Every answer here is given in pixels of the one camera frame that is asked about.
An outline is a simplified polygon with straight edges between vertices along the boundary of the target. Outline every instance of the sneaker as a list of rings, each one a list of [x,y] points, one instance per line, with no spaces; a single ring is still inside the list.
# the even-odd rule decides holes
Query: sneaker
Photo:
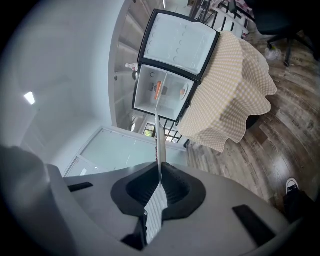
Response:
[[[292,191],[298,191],[299,185],[295,178],[289,178],[286,181],[286,194],[292,192]]]

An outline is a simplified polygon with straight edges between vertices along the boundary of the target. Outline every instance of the beige gingham fabric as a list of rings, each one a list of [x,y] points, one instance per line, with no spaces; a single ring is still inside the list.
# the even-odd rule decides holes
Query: beige gingham fabric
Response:
[[[276,92],[261,53],[223,31],[177,129],[191,141],[223,152],[227,139],[242,140],[248,116],[270,111],[265,96]]]

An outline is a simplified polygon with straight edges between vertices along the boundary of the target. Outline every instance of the freezer compartment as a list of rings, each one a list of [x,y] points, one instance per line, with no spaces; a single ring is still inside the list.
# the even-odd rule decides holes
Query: freezer compartment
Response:
[[[198,75],[217,32],[200,22],[158,13],[145,47],[144,58]]]
[[[155,99],[158,82],[161,82],[161,85]],[[157,110],[159,116],[175,121],[194,84],[193,81],[180,75],[157,67],[142,65],[136,87],[134,108],[153,115]]]

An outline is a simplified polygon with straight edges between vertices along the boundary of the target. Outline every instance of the fridge door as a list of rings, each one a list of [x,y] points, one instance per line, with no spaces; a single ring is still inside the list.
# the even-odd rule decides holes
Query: fridge door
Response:
[[[146,43],[142,42],[143,58],[199,75],[210,59],[219,33],[173,12],[155,10],[152,16],[143,38]]]
[[[141,65],[135,83],[132,108],[176,122],[197,84],[178,74]]]

